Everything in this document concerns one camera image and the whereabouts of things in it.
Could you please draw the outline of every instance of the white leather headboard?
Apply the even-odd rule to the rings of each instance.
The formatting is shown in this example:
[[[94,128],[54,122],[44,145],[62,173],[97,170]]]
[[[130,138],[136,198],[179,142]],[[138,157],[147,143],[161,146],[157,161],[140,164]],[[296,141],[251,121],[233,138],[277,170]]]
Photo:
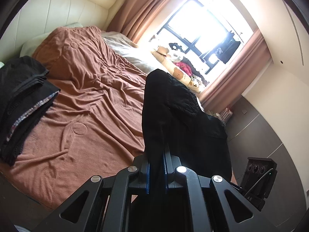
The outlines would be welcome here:
[[[105,30],[124,0],[29,0],[0,40],[0,61],[19,55],[29,39],[75,22]]]

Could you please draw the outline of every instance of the window frame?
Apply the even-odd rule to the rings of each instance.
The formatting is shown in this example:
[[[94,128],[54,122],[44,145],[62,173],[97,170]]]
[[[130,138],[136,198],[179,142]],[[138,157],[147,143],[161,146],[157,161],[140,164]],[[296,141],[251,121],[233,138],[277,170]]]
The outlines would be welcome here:
[[[187,0],[174,14],[172,14],[172,16],[166,21],[166,23],[161,27],[161,29],[157,32],[157,35],[163,30],[166,29],[168,32],[170,32],[171,34],[173,34],[175,37],[177,37],[180,41],[180,43],[178,43],[179,45],[181,45],[181,43],[185,44],[188,48],[184,51],[185,54],[187,54],[190,50],[192,50],[198,57],[200,57],[203,53],[200,52],[196,47],[195,44],[198,42],[198,40],[201,38],[201,35],[199,35],[192,43],[189,42],[186,38],[182,38],[179,34],[177,34],[171,27],[169,27],[169,22],[173,19],[173,17],[183,8],[184,5],[186,5],[189,1],[191,0]],[[200,7],[204,7],[204,5],[199,1],[199,0],[193,0],[194,2],[196,2],[198,5],[200,5]],[[213,13],[211,13],[211,11],[208,9],[207,12],[217,21],[217,23],[219,23],[222,28],[225,29],[226,33],[228,33],[228,30],[223,26],[223,24],[214,16]],[[216,64],[219,62],[219,60],[217,60],[214,64],[212,64],[209,61],[204,61],[201,59],[202,62],[206,63],[209,67],[209,69],[205,72],[205,74],[208,74],[215,66]]]

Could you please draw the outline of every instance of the brown bedsheet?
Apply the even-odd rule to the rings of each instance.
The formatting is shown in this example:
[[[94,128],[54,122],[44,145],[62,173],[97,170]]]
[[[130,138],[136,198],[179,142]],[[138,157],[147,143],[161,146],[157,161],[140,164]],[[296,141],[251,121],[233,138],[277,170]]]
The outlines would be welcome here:
[[[26,195],[56,208],[92,175],[115,175],[144,150],[146,75],[115,54],[95,26],[55,29],[33,58],[61,88],[28,136],[13,167],[1,172]]]

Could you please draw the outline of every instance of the black jacket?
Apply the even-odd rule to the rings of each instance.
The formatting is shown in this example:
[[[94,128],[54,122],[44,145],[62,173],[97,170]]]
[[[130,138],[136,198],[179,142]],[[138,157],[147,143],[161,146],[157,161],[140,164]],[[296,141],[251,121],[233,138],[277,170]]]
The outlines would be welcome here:
[[[185,197],[165,192],[164,147],[168,144],[170,153],[198,175],[220,175],[230,181],[224,124],[204,113],[185,85],[157,69],[146,79],[142,128],[150,162],[150,190],[132,203],[130,231],[185,231]]]

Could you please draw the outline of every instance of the pink cloth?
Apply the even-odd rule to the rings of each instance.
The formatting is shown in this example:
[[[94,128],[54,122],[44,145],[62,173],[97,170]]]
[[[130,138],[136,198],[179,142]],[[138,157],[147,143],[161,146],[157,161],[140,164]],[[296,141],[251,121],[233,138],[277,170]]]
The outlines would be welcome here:
[[[189,77],[192,76],[192,70],[188,64],[180,61],[179,63],[175,63],[175,65],[184,71]]]

